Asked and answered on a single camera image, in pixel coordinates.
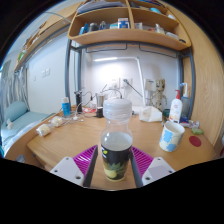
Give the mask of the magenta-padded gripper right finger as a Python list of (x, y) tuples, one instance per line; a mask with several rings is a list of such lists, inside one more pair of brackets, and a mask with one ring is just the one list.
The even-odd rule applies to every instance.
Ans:
[(131, 148), (130, 160), (137, 188), (175, 172), (162, 157), (153, 158), (136, 147)]

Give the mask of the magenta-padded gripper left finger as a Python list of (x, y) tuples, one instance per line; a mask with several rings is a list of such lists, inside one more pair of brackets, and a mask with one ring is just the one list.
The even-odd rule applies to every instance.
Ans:
[(94, 145), (74, 157), (64, 157), (51, 173), (70, 181), (81, 187), (88, 188), (91, 185), (98, 146)]

